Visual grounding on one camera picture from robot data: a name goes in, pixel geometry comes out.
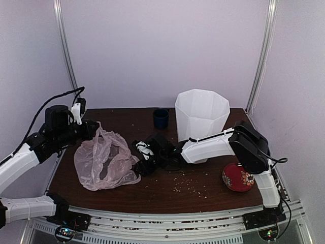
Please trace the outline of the translucent pink plastic bag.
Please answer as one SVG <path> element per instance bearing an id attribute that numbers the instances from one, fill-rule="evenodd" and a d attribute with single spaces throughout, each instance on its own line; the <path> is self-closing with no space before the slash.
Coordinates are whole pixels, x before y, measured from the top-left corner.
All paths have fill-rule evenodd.
<path id="1" fill-rule="evenodd" d="M 79 183 L 89 191 L 134 185 L 141 176 L 133 171 L 139 159 L 132 155 L 126 140 L 99 127 L 95 136 L 84 141 L 74 154 Z"/>

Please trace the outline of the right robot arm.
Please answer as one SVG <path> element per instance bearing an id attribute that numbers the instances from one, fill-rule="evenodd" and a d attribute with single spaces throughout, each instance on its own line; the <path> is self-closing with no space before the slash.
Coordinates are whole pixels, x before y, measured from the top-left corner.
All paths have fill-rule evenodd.
<path id="1" fill-rule="evenodd" d="M 274 167 L 287 158 L 271 157 L 267 139 L 250 124 L 241 120 L 232 128 L 201 139 L 188 138 L 173 145 L 164 135 L 155 133 L 132 146 L 142 155 L 133 166 L 135 173 L 146 177 L 158 168 L 181 168 L 210 158 L 235 156 L 243 169 L 252 175 L 262 196 L 263 209 L 246 213 L 246 229 L 260 228 L 286 220 L 280 188 L 276 185 Z"/>

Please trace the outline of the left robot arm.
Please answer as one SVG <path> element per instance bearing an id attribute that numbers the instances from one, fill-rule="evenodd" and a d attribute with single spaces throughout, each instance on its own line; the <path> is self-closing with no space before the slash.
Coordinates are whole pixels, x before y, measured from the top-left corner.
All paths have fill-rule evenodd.
<path id="1" fill-rule="evenodd" d="M 53 154 L 60 154 L 79 140 L 91 140 L 99 123 L 83 120 L 85 102 L 78 99 L 68 108 L 55 105 L 46 109 L 40 130 L 28 134 L 18 149 L 1 161 L 1 191 L 30 169 L 44 163 Z M 77 230 L 86 230 L 88 217 L 69 210 L 69 203 L 56 193 L 34 198 L 1 198 L 1 227 L 23 219 L 46 217 L 51 223 Z"/>

